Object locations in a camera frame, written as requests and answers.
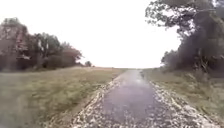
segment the foliage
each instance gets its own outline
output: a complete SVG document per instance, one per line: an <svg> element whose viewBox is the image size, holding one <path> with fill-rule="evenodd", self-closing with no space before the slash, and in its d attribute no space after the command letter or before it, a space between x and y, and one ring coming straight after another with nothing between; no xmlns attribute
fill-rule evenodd
<svg viewBox="0 0 224 128"><path fill-rule="evenodd" d="M17 18L0 25L0 70L24 70L74 66L82 57L69 43L54 35L28 33Z"/></svg>
<svg viewBox="0 0 224 128"><path fill-rule="evenodd" d="M172 67L220 70L224 63L224 22L216 6L209 0L156 0L146 8L147 22L163 27L177 27L181 45L177 51L165 53L162 62Z"/></svg>
<svg viewBox="0 0 224 128"><path fill-rule="evenodd" d="M85 62L85 66L86 67L92 67L93 65L92 65L92 63L90 61L86 61Z"/></svg>

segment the field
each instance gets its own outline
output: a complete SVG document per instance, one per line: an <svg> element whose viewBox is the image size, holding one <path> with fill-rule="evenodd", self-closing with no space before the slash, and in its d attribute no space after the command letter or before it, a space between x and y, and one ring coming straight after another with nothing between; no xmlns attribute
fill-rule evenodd
<svg viewBox="0 0 224 128"><path fill-rule="evenodd" d="M0 73L0 128L68 127L88 97L123 71L67 68Z"/></svg>
<svg viewBox="0 0 224 128"><path fill-rule="evenodd" d="M143 76L162 88L175 92L199 112L224 126L223 78L199 80L189 72L164 72L160 68L146 69Z"/></svg>

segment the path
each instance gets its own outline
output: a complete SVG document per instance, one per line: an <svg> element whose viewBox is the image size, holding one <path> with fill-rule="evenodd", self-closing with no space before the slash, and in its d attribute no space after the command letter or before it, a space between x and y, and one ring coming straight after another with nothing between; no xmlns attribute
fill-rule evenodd
<svg viewBox="0 0 224 128"><path fill-rule="evenodd" d="M80 112L73 128L218 128L189 106L178 110L166 103L139 70L115 81Z"/></svg>

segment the grassy verge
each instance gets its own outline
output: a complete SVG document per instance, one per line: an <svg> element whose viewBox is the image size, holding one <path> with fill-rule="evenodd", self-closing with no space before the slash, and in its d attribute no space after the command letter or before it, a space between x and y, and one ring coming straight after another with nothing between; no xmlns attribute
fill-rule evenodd
<svg viewBox="0 0 224 128"><path fill-rule="evenodd" d="M59 120L121 72L123 69L68 68L0 73L0 127L37 128L50 120ZM61 121L55 122L52 127L62 127Z"/></svg>
<svg viewBox="0 0 224 128"><path fill-rule="evenodd" d="M199 82L189 72L146 69L143 75L157 85L175 92L198 111L224 126L224 79Z"/></svg>

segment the wet pavement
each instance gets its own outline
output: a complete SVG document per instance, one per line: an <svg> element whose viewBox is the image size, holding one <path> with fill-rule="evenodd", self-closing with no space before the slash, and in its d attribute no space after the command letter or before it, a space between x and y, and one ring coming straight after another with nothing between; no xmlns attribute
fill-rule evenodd
<svg viewBox="0 0 224 128"><path fill-rule="evenodd" d="M99 90L74 119L73 128L219 128L189 105L130 70Z"/></svg>

